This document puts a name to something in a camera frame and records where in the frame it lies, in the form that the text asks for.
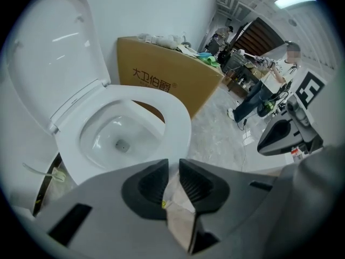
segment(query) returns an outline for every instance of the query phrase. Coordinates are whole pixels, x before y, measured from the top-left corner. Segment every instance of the concrete floor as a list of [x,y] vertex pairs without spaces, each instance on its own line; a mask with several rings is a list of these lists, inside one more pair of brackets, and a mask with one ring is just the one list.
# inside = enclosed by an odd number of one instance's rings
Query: concrete floor
[[[188,158],[244,172],[256,172],[293,162],[289,155],[266,157],[256,151],[257,143],[268,122],[267,119],[264,120],[257,115],[250,117],[246,124],[247,139],[244,141],[245,132],[241,131],[227,116],[227,109],[236,108],[236,101],[241,103],[242,99],[233,92],[228,92],[224,84],[220,84],[192,120]],[[76,186],[63,165],[61,169],[66,173],[66,181],[63,183],[51,181],[42,208]]]

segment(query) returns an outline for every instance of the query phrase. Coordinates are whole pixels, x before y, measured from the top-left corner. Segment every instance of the toilet seat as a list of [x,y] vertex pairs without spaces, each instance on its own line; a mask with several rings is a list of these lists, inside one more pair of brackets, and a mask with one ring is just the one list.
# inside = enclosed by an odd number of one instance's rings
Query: toilet seat
[[[179,159],[186,157],[191,137],[187,109],[161,90],[110,85],[87,0],[33,0],[6,39],[3,57],[24,107],[45,132],[55,137],[77,184],[109,171],[81,151],[80,137],[97,111],[119,100],[146,103],[164,117],[161,142],[146,162],[168,158],[170,165],[177,167]],[[143,107],[136,104],[136,109],[142,120],[164,126]]]
[[116,100],[128,99],[154,106],[162,113],[165,120],[163,139],[146,162],[162,159],[161,155],[164,154],[170,166],[178,166],[180,158],[186,157],[191,135],[190,117],[179,99],[152,88],[109,85],[102,87],[73,109],[55,135],[61,157],[69,166],[68,171],[77,184],[107,171],[91,162],[80,150],[79,139],[85,123],[103,106]]

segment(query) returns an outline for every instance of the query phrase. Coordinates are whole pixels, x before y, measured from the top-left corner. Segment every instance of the sneaker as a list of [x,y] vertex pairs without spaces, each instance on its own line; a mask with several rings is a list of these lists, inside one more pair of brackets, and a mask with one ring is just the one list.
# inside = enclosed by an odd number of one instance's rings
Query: sneaker
[[229,116],[229,118],[233,121],[235,121],[235,117],[233,116],[233,109],[230,108],[227,110],[227,116]]

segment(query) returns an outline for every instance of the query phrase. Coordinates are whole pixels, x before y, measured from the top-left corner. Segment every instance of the toilet bowl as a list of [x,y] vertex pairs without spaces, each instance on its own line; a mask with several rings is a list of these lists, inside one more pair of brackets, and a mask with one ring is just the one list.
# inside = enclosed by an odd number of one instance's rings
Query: toilet bowl
[[[86,0],[33,0],[2,53],[27,111],[55,137],[73,178],[85,180],[157,159],[187,155],[187,109],[164,91],[110,85]],[[134,101],[158,109],[162,122]]]

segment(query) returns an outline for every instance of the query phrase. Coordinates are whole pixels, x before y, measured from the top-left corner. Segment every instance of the water in toilet bowl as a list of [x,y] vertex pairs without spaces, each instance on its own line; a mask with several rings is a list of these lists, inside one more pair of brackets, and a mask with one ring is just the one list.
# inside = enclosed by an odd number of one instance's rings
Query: water in toilet bowl
[[144,162],[158,148],[164,123],[159,120],[157,127],[139,118],[133,110],[137,106],[132,101],[117,101],[99,110],[82,130],[82,152],[109,171]]

